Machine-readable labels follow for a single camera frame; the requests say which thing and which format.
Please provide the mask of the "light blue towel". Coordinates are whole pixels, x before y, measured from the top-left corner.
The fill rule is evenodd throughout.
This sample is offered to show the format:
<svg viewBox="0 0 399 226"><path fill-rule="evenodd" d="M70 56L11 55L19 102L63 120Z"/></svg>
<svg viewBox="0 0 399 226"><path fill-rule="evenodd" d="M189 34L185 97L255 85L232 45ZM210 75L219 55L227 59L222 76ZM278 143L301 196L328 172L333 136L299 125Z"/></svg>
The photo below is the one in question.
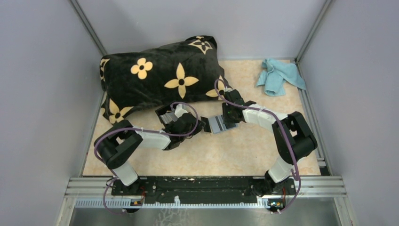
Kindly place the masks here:
<svg viewBox="0 0 399 226"><path fill-rule="evenodd" d="M262 62L262 69L258 75L256 86L263 86L263 91L268 96L284 96L286 82L306 90L305 81L294 63L283 63L273 58L267 58Z"/></svg>

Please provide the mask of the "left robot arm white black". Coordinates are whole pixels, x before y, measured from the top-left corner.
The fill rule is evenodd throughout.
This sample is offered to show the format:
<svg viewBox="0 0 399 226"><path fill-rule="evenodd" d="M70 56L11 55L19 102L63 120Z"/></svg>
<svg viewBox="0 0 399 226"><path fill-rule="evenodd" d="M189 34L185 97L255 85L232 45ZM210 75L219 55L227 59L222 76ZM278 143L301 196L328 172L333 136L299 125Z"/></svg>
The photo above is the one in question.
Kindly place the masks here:
<svg viewBox="0 0 399 226"><path fill-rule="evenodd" d="M128 159L137 148L168 151L201 132L206 123L189 104L173 102L155 111L164 128L149 130L122 120L102 134L95 142L95 156L116 176L117 182L130 195L137 194L141 182Z"/></svg>

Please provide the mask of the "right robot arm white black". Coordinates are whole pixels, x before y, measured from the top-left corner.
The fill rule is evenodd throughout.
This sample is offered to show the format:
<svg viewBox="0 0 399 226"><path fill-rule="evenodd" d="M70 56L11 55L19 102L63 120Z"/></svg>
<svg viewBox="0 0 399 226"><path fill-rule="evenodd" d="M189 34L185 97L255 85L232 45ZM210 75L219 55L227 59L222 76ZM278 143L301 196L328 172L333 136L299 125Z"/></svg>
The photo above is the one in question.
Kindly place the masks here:
<svg viewBox="0 0 399 226"><path fill-rule="evenodd" d="M293 171L298 171L298 162L310 155L318 142L304 116L295 111L290 114L274 112L254 101L245 102L233 89L220 96L223 119L226 123L252 123L271 131L274 135L278 158L266 171L262 189L277 194Z"/></svg>

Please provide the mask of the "black card holder box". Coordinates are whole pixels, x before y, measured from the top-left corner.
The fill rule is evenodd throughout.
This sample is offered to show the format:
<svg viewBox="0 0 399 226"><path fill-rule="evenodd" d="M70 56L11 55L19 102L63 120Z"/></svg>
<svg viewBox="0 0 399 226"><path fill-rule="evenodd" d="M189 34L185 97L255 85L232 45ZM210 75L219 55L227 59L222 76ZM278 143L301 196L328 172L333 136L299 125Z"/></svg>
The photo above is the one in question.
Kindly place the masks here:
<svg viewBox="0 0 399 226"><path fill-rule="evenodd" d="M166 105L166 106L161 107L155 111L160 122L164 125L164 129L163 129L164 132L165 132L165 127L168 123L176 121L178 119L174 115L174 110L171 108L170 105Z"/></svg>

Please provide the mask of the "black pillow with cream flowers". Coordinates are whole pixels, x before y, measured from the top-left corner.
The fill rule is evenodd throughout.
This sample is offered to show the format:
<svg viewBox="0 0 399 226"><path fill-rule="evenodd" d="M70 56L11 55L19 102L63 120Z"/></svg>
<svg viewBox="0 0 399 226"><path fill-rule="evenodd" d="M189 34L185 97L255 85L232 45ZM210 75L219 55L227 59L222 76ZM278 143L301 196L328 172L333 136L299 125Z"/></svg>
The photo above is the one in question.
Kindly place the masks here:
<svg viewBox="0 0 399 226"><path fill-rule="evenodd" d="M206 35L105 55L99 73L105 92L100 112L111 124L172 102L218 100L231 89L217 59L217 42Z"/></svg>

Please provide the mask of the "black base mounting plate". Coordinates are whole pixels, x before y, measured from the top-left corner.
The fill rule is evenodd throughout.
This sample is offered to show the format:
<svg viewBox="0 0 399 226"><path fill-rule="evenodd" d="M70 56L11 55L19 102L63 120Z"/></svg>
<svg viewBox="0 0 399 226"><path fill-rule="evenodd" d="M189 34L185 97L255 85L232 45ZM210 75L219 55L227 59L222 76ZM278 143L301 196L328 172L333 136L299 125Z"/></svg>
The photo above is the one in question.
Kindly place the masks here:
<svg viewBox="0 0 399 226"><path fill-rule="evenodd" d="M265 177L161 177L139 178L138 186L130 188L115 181L111 194L114 196L137 195L145 204L169 204L179 200L181 204L252 204L264 195L294 195L294 180L288 178L282 190L266 193L262 189Z"/></svg>

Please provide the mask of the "aluminium frame rail front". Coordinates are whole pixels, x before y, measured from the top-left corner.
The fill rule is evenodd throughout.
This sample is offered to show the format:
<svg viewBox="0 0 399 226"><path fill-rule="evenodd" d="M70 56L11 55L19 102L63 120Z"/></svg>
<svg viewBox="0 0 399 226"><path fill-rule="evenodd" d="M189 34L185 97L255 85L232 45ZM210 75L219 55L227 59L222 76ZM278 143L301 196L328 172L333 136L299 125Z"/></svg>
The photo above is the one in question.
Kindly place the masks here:
<svg viewBox="0 0 399 226"><path fill-rule="evenodd" d="M341 177L292 178L273 191L264 177L142 177L131 186L107 177L69 180L65 197L78 207L108 208L270 208L301 198L345 198Z"/></svg>

